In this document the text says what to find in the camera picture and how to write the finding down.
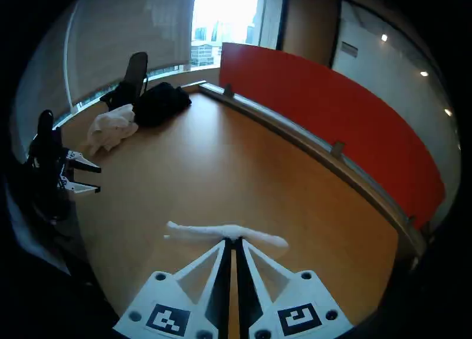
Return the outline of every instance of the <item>white cloth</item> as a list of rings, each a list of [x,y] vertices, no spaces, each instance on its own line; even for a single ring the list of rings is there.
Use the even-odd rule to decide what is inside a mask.
[[[94,155],[100,147],[107,151],[118,145],[122,139],[137,131],[133,121],[135,113],[131,104],[123,105],[111,112],[98,115],[88,129],[87,144]]]
[[[167,230],[169,234],[164,235],[164,239],[184,242],[210,242],[210,245],[217,244],[223,238],[236,240],[242,237],[273,259],[282,256],[289,249],[289,244],[282,237],[272,236],[236,224],[197,227],[181,226],[169,221],[167,222]]]

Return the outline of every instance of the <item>black backpack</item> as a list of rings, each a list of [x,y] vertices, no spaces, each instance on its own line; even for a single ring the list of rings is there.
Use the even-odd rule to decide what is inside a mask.
[[[144,92],[135,103],[135,122],[140,127],[158,126],[165,120],[181,112],[192,102],[186,91],[162,82]]]

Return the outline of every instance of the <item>red panel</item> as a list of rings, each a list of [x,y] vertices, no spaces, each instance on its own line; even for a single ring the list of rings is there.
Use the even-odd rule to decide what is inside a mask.
[[[304,58],[262,47],[223,44],[219,84],[269,107],[344,153],[378,182],[415,227],[429,221],[444,185],[425,145],[383,100]]]

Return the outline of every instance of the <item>window blind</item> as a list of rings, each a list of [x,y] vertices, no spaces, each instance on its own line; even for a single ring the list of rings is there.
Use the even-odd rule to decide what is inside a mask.
[[[72,10],[73,7],[66,10],[48,30],[19,82],[10,127],[16,144],[15,155],[20,161],[37,133],[38,118],[43,110],[51,110],[56,120],[70,113],[64,85],[63,52]]]
[[[67,43],[72,104],[123,78],[129,57],[148,69],[190,61],[194,0],[78,0]]]

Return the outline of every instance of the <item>wooden table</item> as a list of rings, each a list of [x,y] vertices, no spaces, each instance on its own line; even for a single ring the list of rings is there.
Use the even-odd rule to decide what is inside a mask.
[[[283,236],[290,250],[277,261],[294,272],[314,270],[351,323],[360,323],[389,279],[393,227],[283,138],[200,93],[191,99],[164,126],[141,129],[91,158],[101,174],[77,173],[102,186],[77,200],[77,212],[90,263],[116,312],[122,315],[153,271],[176,272],[207,250],[163,240],[172,220]],[[230,316],[237,338],[235,292]]]

